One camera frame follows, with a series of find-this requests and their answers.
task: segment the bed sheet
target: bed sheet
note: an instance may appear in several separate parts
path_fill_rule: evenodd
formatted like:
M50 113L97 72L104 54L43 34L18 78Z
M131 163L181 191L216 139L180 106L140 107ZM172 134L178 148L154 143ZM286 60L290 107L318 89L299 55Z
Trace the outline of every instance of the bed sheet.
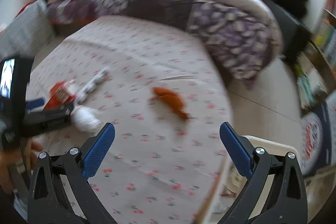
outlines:
M201 41L158 23L101 17L66 38L32 72L28 99L48 97L58 81L84 86L110 67L84 105L115 126L115 141L88 181L118 223L192 223L228 155L219 126L232 122L221 78ZM178 92L190 113L179 120L151 87ZM90 134L74 127L38 137L50 155L81 146ZM74 211L83 215L69 191Z

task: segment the human hand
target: human hand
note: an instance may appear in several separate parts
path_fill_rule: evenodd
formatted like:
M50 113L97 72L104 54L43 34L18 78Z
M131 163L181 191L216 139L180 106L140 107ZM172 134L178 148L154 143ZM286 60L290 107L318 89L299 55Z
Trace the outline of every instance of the human hand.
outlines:
M37 156L33 151L42 151L43 147L37 142L31 142L31 165L34 166L37 161ZM13 191L13 183L9 176L7 166L15 164L22 160L21 151L19 149L13 151L0 151L0 185L5 193L10 194Z

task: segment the tiled floor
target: tiled floor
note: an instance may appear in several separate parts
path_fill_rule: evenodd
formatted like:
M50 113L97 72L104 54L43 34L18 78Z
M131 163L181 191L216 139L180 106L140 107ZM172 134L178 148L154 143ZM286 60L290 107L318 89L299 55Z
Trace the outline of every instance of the tiled floor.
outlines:
M291 145L300 151L300 107L295 79L280 59L260 73L252 91L237 80L232 81L228 91L238 134Z

